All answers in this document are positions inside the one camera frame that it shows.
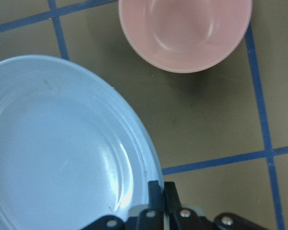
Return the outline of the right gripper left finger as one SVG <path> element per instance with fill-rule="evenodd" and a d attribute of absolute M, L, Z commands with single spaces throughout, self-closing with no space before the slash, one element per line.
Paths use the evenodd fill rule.
<path fill-rule="evenodd" d="M 148 182 L 148 207 L 143 209 L 137 219 L 137 230 L 163 230 L 163 197 L 158 181 Z"/>

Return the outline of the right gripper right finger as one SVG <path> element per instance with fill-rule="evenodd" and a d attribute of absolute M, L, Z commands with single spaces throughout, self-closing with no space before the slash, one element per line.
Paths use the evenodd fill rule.
<path fill-rule="evenodd" d="M 164 182 L 166 214 L 170 230 L 213 230 L 204 213 L 192 206 L 183 206 L 174 182 Z"/>

